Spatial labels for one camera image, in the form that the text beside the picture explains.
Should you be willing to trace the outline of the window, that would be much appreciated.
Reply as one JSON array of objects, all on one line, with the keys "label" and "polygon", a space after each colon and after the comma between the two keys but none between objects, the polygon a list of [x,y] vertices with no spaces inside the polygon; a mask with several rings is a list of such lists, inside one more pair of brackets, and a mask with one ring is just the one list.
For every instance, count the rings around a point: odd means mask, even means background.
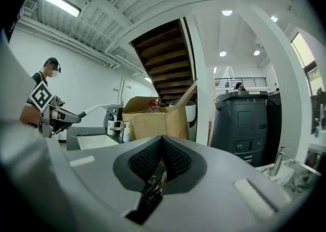
[{"label": "window", "polygon": [[291,46],[293,47],[302,69],[304,70],[310,95],[317,95],[318,90],[323,90],[324,85],[315,57],[301,33],[296,34],[291,41]]}]

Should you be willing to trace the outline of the chrome faucet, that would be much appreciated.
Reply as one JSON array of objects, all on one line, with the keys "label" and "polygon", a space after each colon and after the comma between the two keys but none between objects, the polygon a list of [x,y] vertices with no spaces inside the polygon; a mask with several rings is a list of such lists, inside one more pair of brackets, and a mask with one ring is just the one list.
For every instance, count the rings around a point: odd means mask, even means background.
[{"label": "chrome faucet", "polygon": [[289,148],[284,147],[284,146],[280,146],[278,153],[277,153],[277,157],[275,159],[275,163],[274,163],[274,168],[271,171],[271,176],[276,176],[281,168],[281,164],[283,162],[284,159],[289,160],[291,162],[295,162],[294,158],[288,157],[285,153],[285,150],[289,150]]},{"label": "chrome faucet", "polygon": [[114,127],[114,131],[115,132],[119,132],[120,138],[123,138],[123,134],[124,134],[124,129],[125,129],[125,124],[123,121],[119,121],[120,125],[119,126],[115,126]]}]

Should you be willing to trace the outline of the white sink basin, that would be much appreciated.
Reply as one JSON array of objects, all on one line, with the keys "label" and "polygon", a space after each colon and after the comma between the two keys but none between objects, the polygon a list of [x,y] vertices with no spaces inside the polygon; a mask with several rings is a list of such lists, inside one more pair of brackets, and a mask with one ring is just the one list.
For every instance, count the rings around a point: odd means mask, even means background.
[{"label": "white sink basin", "polygon": [[77,136],[77,141],[81,150],[102,148],[119,144],[107,135],[79,135]]}]

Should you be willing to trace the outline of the black balcony railing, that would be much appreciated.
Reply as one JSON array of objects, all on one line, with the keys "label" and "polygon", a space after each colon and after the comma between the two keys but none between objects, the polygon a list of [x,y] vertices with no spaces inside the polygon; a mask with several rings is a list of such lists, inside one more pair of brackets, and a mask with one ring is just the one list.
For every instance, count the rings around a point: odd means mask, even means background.
[{"label": "black balcony railing", "polygon": [[234,88],[237,83],[242,83],[246,88],[266,87],[266,78],[215,78],[216,88]]}]

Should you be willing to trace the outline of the large cardboard box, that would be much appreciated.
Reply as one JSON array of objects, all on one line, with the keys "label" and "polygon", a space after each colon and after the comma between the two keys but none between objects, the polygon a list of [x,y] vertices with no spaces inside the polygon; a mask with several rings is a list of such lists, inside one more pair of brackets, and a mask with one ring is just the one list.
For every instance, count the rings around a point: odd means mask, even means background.
[{"label": "large cardboard box", "polygon": [[167,135],[188,139],[186,104],[197,90],[195,81],[175,106],[154,108],[150,105],[154,97],[135,96],[125,105],[123,121],[130,123],[132,141],[147,137]]}]

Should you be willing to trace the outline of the dark wooden staircase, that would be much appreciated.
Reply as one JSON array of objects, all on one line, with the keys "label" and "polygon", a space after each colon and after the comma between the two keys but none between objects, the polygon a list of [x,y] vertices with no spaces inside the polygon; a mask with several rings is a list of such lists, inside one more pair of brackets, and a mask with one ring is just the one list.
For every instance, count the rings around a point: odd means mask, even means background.
[{"label": "dark wooden staircase", "polygon": [[131,41],[160,101],[182,98],[194,77],[179,19],[160,25]]}]

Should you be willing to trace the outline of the dark grey copier machine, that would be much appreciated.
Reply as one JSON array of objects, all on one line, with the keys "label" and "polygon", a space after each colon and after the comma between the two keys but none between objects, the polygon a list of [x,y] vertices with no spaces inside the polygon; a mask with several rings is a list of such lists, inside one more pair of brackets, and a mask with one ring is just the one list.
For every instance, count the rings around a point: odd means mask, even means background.
[{"label": "dark grey copier machine", "polygon": [[267,137],[266,91],[236,91],[215,100],[210,146],[262,166]]}]

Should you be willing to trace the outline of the person's left forearm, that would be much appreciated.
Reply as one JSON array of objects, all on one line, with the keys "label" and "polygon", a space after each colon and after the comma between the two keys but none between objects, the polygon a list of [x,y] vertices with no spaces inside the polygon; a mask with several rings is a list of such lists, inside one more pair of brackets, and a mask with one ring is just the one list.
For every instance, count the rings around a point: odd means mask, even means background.
[{"label": "person's left forearm", "polygon": [[38,126],[41,122],[40,111],[31,104],[25,104],[19,119],[23,124]]}]

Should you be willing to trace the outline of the white soap pump bottle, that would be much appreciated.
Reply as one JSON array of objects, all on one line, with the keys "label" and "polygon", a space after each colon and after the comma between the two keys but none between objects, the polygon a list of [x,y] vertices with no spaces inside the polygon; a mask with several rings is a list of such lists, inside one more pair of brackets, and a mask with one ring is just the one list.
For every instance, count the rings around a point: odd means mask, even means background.
[{"label": "white soap pump bottle", "polygon": [[107,122],[107,134],[112,136],[114,135],[115,119],[114,115],[110,115],[110,118]]}]

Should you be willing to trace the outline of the white round bin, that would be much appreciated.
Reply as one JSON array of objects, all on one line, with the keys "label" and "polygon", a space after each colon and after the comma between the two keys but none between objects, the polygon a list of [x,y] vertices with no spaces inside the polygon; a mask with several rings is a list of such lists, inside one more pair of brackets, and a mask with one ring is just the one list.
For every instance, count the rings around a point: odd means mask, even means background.
[{"label": "white round bin", "polygon": [[197,120],[197,106],[194,101],[189,100],[185,105],[186,117],[189,128],[192,128]]}]

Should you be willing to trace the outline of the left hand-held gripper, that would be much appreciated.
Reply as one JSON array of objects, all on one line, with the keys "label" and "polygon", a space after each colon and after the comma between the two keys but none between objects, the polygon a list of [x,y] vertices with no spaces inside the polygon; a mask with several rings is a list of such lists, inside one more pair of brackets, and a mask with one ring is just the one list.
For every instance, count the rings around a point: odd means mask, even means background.
[{"label": "left hand-held gripper", "polygon": [[44,138],[51,138],[74,123],[80,123],[81,118],[63,108],[65,102],[53,95],[48,86],[41,81],[29,96],[41,115],[41,128],[39,128]]}]

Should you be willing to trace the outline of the tube ceiling light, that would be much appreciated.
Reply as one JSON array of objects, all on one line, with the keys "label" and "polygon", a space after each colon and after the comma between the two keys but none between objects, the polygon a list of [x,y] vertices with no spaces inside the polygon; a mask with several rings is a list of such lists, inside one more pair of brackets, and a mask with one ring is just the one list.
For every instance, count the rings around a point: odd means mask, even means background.
[{"label": "tube ceiling light", "polygon": [[81,9],[78,6],[72,4],[67,0],[44,0],[44,1],[60,8],[61,10],[67,12],[68,14],[76,18],[79,17],[81,13]]}]

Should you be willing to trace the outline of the white spray bottle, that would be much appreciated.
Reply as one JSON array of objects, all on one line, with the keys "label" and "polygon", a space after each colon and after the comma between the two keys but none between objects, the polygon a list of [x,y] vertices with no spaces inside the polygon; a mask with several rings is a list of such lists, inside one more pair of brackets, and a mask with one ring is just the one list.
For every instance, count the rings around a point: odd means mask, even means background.
[{"label": "white spray bottle", "polygon": [[124,122],[123,124],[124,129],[123,129],[123,142],[127,143],[130,142],[131,137],[130,137],[130,123],[129,122]]}]

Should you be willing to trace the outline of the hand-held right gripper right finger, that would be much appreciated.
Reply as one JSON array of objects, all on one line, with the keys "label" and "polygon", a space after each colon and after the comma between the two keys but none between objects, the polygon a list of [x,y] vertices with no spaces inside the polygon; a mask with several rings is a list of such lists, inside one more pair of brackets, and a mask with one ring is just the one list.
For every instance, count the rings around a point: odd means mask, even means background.
[{"label": "hand-held right gripper right finger", "polygon": [[174,138],[187,153],[201,156],[190,169],[169,182],[144,223],[149,232],[276,231],[290,202],[273,181],[239,157],[192,141]]}]

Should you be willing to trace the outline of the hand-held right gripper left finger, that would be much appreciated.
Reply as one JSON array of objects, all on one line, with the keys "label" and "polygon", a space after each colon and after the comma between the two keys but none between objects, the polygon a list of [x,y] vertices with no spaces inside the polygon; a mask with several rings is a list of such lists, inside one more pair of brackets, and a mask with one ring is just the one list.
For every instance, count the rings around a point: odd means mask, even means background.
[{"label": "hand-held right gripper left finger", "polygon": [[145,225],[148,205],[123,217],[76,173],[83,159],[68,161],[56,140],[30,126],[0,122],[1,186],[8,188],[13,230],[23,232],[165,232]]}]

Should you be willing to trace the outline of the white marble sink cabinet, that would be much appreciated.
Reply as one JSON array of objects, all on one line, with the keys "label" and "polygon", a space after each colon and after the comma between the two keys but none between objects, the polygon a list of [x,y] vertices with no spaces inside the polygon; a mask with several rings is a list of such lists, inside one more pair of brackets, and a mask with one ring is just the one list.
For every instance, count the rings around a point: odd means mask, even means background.
[{"label": "white marble sink cabinet", "polygon": [[291,200],[310,194],[321,178],[318,171],[293,160],[257,167],[256,170],[281,187]]}]

